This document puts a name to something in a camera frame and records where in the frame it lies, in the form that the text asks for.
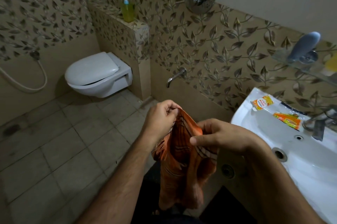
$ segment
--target white hose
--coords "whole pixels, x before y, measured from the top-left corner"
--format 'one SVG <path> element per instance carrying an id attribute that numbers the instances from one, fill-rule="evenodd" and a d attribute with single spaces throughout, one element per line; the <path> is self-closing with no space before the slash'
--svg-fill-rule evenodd
<path id="1" fill-rule="evenodd" d="M 42 69 L 42 72 L 43 72 L 43 75 L 44 75 L 44 84 L 43 86 L 39 87 L 39 88 L 29 88 L 29 87 L 26 87 L 24 86 L 23 84 L 20 84 L 19 82 L 15 81 L 14 78 L 12 78 L 10 75 L 7 74 L 6 71 L 4 71 L 2 68 L 0 68 L 0 71 L 6 76 L 9 78 L 10 81 L 12 81 L 13 83 L 17 84 L 18 86 L 24 88 L 24 89 L 27 89 L 27 90 L 31 90 L 31 91 L 39 91 L 41 89 L 43 89 L 47 82 L 48 82 L 48 78 L 47 78 L 47 74 L 46 72 L 44 71 L 44 68 L 42 67 L 42 64 L 40 63 L 40 61 L 37 61 L 37 63 L 39 64 L 40 68 Z"/>

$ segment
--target toilet bowl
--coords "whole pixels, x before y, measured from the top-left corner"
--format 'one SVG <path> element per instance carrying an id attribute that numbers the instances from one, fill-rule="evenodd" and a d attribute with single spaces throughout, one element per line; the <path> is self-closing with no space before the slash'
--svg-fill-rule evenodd
<path id="1" fill-rule="evenodd" d="M 78 93 L 98 98 L 132 84 L 131 68 L 113 53 L 106 52 L 78 60 L 67 68 L 64 76 Z"/>

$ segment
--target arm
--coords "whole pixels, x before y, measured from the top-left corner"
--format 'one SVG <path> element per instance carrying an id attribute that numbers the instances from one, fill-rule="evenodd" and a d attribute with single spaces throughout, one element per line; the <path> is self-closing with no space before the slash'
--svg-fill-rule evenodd
<path id="1" fill-rule="evenodd" d="M 77 224 L 131 222 L 146 161 L 158 140 L 172 127 L 177 108 L 179 105 L 166 100 L 149 110 L 140 135 Z"/>
<path id="2" fill-rule="evenodd" d="M 270 147 L 253 132 L 209 119 L 198 123 L 208 135 L 192 137 L 192 145 L 217 145 L 245 157 L 268 223 L 323 224 Z"/>

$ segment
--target white sink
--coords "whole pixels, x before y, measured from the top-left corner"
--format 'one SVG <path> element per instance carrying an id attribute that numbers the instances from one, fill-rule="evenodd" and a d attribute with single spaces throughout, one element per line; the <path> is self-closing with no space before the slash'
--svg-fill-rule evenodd
<path id="1" fill-rule="evenodd" d="M 337 133 L 325 128 L 323 141 L 317 141 L 310 132 L 299 132 L 266 110 L 254 111 L 251 100 L 260 98 L 258 93 L 252 90 L 231 123 L 283 150 L 288 159 L 282 164 L 307 201 L 326 222 L 337 223 Z"/>

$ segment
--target hand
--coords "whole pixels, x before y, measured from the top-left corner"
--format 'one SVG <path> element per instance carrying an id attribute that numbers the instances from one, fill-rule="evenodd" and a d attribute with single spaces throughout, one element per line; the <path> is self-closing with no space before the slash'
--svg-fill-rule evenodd
<path id="1" fill-rule="evenodd" d="M 165 100 L 151 107 L 141 129 L 141 137 L 147 141 L 150 150 L 173 126 L 181 107 L 171 100 Z"/>
<path id="2" fill-rule="evenodd" d="M 190 143 L 196 146 L 219 146 L 234 153 L 245 155 L 255 146 L 267 144 L 255 133 L 234 124 L 217 119 L 208 119 L 197 123 L 204 135 L 191 137 Z"/>

